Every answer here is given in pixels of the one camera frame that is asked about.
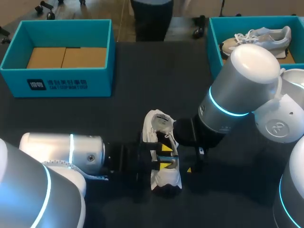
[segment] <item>white shoe lace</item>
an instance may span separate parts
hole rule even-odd
[[[49,161],[44,161],[42,162],[42,164],[44,164],[45,166],[56,166],[56,167],[64,167],[64,168],[70,168],[73,169],[77,172],[79,172],[81,175],[83,175],[84,178],[87,179],[91,179],[91,180],[101,180],[101,181],[108,181],[109,179],[107,178],[107,176],[92,176],[92,175],[88,175],[85,172],[83,172],[80,168],[78,168],[77,166],[66,162],[66,161],[62,161],[62,160],[49,160]]]
[[[171,142],[172,149],[173,149],[173,152],[171,153],[171,155],[172,156],[178,156],[179,154],[178,154],[177,149],[176,149],[175,140],[173,139],[173,136],[171,135],[171,133],[166,134],[165,138],[169,138],[169,140]]]
[[[251,36],[250,33],[253,31],[250,30],[245,36],[241,33],[238,33],[238,34],[235,34],[234,37],[236,38],[237,40],[237,44],[240,44],[240,43],[247,43],[249,41],[257,41],[258,38],[257,36]]]

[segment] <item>cardboard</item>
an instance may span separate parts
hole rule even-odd
[[[61,68],[65,51],[65,47],[35,47],[27,68]]]
[[[62,68],[104,67],[106,51],[104,47],[67,48]]]
[[[226,63],[226,59],[222,56],[223,63]],[[277,58],[279,64],[295,64],[294,58],[290,53],[289,49],[287,49],[287,56],[285,58]]]

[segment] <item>teal box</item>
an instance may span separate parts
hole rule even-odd
[[[106,47],[105,66],[26,69],[35,47]],[[111,20],[22,21],[0,72],[14,97],[104,97],[111,96],[114,59]]]
[[[207,32],[207,53],[212,77],[215,79],[223,67],[219,44],[234,34],[247,34],[251,29],[282,29],[289,26],[292,40],[289,51],[295,64],[281,64],[286,70],[304,69],[304,26],[298,16],[267,16],[267,17],[221,17],[210,18]]]

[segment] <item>white sneaker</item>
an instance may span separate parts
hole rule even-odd
[[[282,29],[260,28],[250,30],[246,35],[235,34],[234,38],[229,38],[220,44],[220,49],[226,56],[230,56],[232,51],[242,44],[259,45],[270,51],[276,58],[285,58],[285,50],[291,41],[291,29],[285,26]]]
[[[168,186],[181,189],[180,165],[177,147],[178,143],[173,137],[174,120],[160,110],[151,110],[145,117],[142,129],[142,140],[145,143],[161,143],[157,132],[165,135],[171,143],[172,152],[170,156],[158,156],[155,150],[151,150],[152,162],[164,162],[160,170],[151,170],[151,190],[157,186],[166,188]]]

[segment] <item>person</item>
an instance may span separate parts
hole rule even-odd
[[[164,41],[173,15],[173,0],[131,0],[137,41]]]

